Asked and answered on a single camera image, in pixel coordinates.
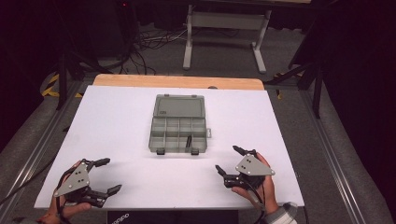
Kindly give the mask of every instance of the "wrist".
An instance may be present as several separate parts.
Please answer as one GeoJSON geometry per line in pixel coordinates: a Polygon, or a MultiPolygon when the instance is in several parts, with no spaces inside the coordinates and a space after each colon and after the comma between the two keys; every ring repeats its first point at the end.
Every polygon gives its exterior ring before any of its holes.
{"type": "Polygon", "coordinates": [[[39,218],[37,222],[43,224],[61,224],[61,219],[55,214],[47,213],[43,217],[39,218]]]}
{"type": "Polygon", "coordinates": [[[267,215],[270,215],[279,208],[277,202],[275,200],[269,200],[265,202],[265,212],[267,215]]]}

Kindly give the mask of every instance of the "metal rail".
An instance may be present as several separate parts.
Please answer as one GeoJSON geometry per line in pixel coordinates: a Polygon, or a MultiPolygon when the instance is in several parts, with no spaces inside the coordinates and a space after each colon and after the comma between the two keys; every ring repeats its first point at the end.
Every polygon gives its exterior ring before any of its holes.
{"type": "Polygon", "coordinates": [[[344,203],[346,205],[346,210],[348,211],[352,222],[356,224],[365,224],[366,221],[364,220],[361,210],[359,209],[359,206],[355,200],[355,196],[353,195],[352,189],[350,188],[347,178],[344,175],[343,169],[341,168],[341,165],[335,156],[330,140],[323,128],[320,119],[317,119],[315,116],[315,113],[312,109],[312,100],[308,91],[300,91],[300,95],[303,98],[310,118],[312,119],[312,122],[318,131],[324,156],[332,171],[332,176],[335,180],[335,183],[337,184],[338,189],[340,190],[341,196],[343,197],[344,203]]]}
{"type": "MultiPolygon", "coordinates": [[[[60,110],[56,110],[54,115],[52,116],[49,125],[47,126],[46,130],[43,132],[42,136],[40,137],[35,149],[32,151],[27,162],[24,164],[23,168],[21,169],[20,173],[18,174],[17,179],[15,180],[13,186],[9,190],[9,195],[12,191],[19,188],[24,182],[28,181],[34,174],[35,169],[37,168],[38,163],[40,162],[41,158],[43,157],[44,153],[46,152],[50,140],[54,135],[54,131],[60,122],[61,118],[63,117],[67,107],[70,105],[70,102],[73,100],[74,96],[78,92],[79,87],[81,86],[81,82],[73,82],[70,86],[70,94],[64,106],[60,110]]],[[[23,193],[23,189],[19,190],[14,196],[12,196],[7,202],[0,205],[0,223],[6,224],[8,216],[14,209],[15,205],[17,204],[19,198],[23,193]]]]}

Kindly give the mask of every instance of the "white stand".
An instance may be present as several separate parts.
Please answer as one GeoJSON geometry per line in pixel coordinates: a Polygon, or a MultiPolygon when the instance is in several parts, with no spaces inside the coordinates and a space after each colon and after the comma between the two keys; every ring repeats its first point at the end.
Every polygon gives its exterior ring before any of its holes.
{"type": "Polygon", "coordinates": [[[267,10],[265,15],[239,15],[228,13],[213,13],[213,12],[194,12],[192,5],[189,5],[189,12],[187,16],[187,43],[184,53],[183,69],[189,70],[191,67],[192,54],[192,26],[195,27],[212,27],[212,28],[229,28],[229,29],[243,29],[243,30],[258,30],[259,36],[256,42],[253,42],[252,48],[256,58],[260,73],[265,73],[265,65],[262,60],[260,48],[265,31],[270,20],[271,10],[267,10]]]}

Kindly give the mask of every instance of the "table leg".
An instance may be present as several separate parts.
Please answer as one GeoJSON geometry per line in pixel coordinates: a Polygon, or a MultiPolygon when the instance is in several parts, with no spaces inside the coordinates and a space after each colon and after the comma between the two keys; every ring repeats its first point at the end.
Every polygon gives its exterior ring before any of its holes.
{"type": "Polygon", "coordinates": [[[259,67],[259,72],[264,74],[267,72],[264,61],[262,60],[262,53],[260,52],[260,48],[262,46],[262,40],[264,39],[265,31],[267,30],[268,22],[270,21],[271,10],[267,10],[265,12],[265,16],[262,18],[262,25],[259,31],[259,37],[257,42],[251,43],[253,47],[254,57],[256,58],[257,66],[259,67]]]}
{"type": "Polygon", "coordinates": [[[189,13],[187,16],[187,43],[186,43],[186,51],[184,52],[184,62],[183,69],[189,70],[191,66],[191,54],[192,54],[192,5],[189,5],[189,13]]]}

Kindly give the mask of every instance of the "sleeve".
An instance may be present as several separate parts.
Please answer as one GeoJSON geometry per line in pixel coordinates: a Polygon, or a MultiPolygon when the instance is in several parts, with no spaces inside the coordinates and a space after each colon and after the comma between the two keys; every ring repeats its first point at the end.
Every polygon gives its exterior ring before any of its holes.
{"type": "Polygon", "coordinates": [[[265,216],[263,223],[268,224],[294,224],[297,223],[294,218],[297,215],[296,203],[285,203],[274,213],[265,216]]]}

